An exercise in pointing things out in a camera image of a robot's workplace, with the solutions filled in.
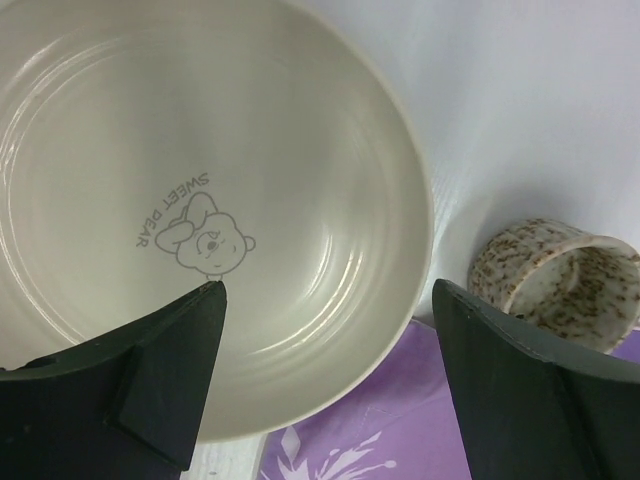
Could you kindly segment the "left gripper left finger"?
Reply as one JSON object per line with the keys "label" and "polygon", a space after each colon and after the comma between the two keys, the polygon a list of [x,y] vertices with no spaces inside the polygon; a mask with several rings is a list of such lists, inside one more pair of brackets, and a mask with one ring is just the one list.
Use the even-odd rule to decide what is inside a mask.
{"label": "left gripper left finger", "polygon": [[161,309],[1,372],[4,473],[182,473],[191,466],[227,292]]}

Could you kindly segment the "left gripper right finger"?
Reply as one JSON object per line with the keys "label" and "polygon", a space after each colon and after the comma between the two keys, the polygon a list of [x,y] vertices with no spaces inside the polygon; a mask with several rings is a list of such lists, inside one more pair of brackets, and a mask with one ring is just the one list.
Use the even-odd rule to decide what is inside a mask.
{"label": "left gripper right finger", "polygon": [[474,479],[636,479],[639,366],[507,315],[455,283],[434,320]]}

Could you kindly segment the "purple Elsa placemat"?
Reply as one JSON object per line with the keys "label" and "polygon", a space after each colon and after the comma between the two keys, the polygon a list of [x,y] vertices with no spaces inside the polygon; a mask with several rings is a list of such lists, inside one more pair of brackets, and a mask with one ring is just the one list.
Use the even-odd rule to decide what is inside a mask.
{"label": "purple Elsa placemat", "polygon": [[267,438],[262,479],[474,479],[436,329],[412,323],[344,399]]}

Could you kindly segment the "speckled ceramic cup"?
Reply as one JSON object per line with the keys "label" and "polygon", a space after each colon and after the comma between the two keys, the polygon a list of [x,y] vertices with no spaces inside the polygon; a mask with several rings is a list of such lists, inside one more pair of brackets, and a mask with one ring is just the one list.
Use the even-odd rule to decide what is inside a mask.
{"label": "speckled ceramic cup", "polygon": [[521,220],[481,249],[467,288],[508,315],[610,353],[639,321],[639,254],[560,221]]}

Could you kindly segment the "cream round plate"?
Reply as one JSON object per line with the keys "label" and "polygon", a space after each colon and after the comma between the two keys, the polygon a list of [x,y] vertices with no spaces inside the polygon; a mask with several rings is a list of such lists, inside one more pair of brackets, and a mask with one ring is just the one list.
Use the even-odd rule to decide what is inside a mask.
{"label": "cream round plate", "polygon": [[396,100],[284,1],[1,8],[1,364],[221,281],[199,437],[279,429],[397,343],[433,201]]}

